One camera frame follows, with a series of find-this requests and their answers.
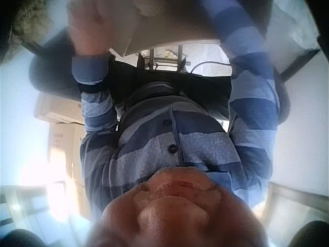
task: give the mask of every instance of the nose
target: nose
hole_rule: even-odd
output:
[[[138,217],[141,235],[161,243],[149,246],[199,246],[208,221],[206,211],[180,197],[153,201]]]

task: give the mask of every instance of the lips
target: lips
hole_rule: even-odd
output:
[[[216,207],[221,200],[215,184],[194,168],[163,169],[147,182],[147,188],[134,198],[140,210],[157,200],[173,197],[187,199],[204,210]]]
[[[147,182],[150,191],[156,192],[166,187],[180,186],[207,191],[215,187],[203,172],[196,168],[164,168]]]

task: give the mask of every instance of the blue striped sweater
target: blue striped sweater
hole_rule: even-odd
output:
[[[96,218],[111,200],[164,167],[197,167],[249,206],[263,198],[280,107],[273,67],[261,34],[236,0],[201,2],[233,68],[229,131],[197,104],[166,96],[150,99],[163,103],[119,134],[110,92],[82,93],[82,171]],[[75,57],[72,73],[79,83],[95,85],[111,69],[107,59]]]

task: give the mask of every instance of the mouth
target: mouth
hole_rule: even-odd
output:
[[[203,172],[196,168],[164,168],[154,174],[147,182],[151,192],[157,192],[170,187],[185,187],[209,191],[216,187]]]

